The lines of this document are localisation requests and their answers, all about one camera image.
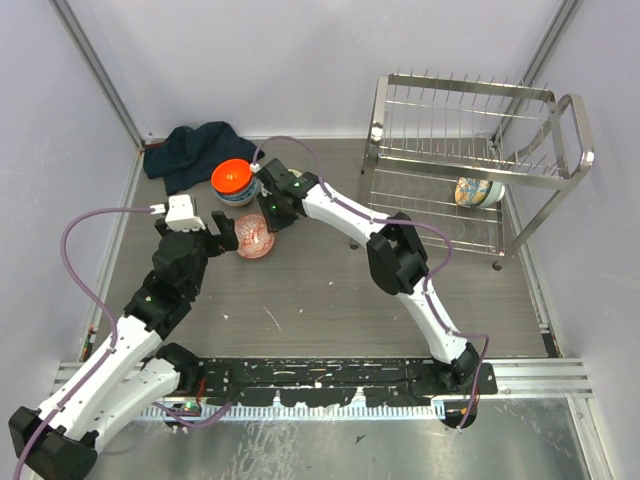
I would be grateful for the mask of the blue zigzag back bowl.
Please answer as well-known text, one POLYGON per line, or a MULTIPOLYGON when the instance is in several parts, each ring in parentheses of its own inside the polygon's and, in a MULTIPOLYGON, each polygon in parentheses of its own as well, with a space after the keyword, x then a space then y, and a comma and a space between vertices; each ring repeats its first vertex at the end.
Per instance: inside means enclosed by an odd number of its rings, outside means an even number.
POLYGON ((235 222, 238 240, 236 253, 245 259, 259 259, 266 256, 275 244, 275 235, 269 231, 261 214, 247 214, 235 222))

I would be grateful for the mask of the blue white floral bowl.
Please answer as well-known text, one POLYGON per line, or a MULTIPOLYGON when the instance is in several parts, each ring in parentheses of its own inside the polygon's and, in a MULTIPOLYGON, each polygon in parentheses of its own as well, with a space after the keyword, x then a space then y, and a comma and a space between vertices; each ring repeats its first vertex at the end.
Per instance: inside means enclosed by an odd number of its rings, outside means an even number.
POLYGON ((218 198, 223 197, 228 199, 243 199, 249 196, 254 196, 255 198, 257 191, 258 191, 258 182, 255 178, 253 178, 243 190, 237 193, 224 194, 219 192, 218 190, 214 190, 214 193, 218 198))

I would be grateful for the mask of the plain orange bowl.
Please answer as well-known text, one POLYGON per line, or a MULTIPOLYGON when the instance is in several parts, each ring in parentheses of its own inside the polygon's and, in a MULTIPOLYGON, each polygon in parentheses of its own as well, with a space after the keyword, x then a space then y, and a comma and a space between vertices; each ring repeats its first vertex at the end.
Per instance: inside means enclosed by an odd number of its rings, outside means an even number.
POLYGON ((211 174, 211 185, 220 194, 233 195, 245 190, 252 181, 250 164, 240 158, 222 162, 211 174))

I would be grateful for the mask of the yellow orange back bowl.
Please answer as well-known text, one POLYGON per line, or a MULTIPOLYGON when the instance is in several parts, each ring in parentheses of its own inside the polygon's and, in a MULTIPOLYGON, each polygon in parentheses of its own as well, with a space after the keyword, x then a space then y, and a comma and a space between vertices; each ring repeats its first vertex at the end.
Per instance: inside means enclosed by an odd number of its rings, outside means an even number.
POLYGON ((459 177, 454 190, 454 201, 458 206, 477 207, 489 196, 493 182, 490 180, 459 177))

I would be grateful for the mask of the stainless steel dish rack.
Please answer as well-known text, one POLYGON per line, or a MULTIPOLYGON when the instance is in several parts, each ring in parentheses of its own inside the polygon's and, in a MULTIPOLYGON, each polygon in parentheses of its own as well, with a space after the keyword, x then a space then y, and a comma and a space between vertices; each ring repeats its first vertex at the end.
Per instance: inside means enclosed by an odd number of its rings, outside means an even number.
POLYGON ((378 78, 359 200, 431 224, 429 246, 502 268, 591 169, 583 100, 546 88, 391 73, 378 78), (458 206, 459 177, 502 182, 489 208, 458 206))

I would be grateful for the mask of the green grid back bowl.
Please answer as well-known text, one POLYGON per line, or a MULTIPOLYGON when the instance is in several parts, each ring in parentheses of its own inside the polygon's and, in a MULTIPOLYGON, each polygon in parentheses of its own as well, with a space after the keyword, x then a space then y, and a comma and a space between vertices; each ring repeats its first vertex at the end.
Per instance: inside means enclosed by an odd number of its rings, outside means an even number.
POLYGON ((481 208, 489 208, 499 202, 505 194, 505 186, 502 182, 492 181, 486 197, 480 204, 481 208))

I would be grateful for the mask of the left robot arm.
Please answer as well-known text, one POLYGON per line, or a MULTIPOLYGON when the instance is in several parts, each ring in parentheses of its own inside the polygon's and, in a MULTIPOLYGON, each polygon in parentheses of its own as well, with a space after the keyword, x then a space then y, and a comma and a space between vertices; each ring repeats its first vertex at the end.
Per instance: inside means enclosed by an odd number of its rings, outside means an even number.
POLYGON ((165 341, 191 311, 210 259, 237 249, 235 223, 212 214, 212 233, 195 213, 166 213, 153 268, 120 317, 103 312, 111 333, 91 358, 37 408, 18 408, 8 422, 21 478, 84 479, 113 437, 144 407, 200 384, 199 359, 165 341))

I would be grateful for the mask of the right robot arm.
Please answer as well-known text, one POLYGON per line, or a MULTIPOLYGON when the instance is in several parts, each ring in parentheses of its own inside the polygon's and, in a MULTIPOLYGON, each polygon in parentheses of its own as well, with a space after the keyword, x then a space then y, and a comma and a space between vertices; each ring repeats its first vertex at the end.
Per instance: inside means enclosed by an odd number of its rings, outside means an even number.
POLYGON ((425 337, 442 388, 459 394, 477 380, 481 355, 438 298, 419 224, 401 212, 390 216, 371 210, 311 172, 295 175, 277 159, 253 165, 251 172, 262 187, 258 201, 270 231, 307 217, 362 246, 373 282, 404 305, 425 337))

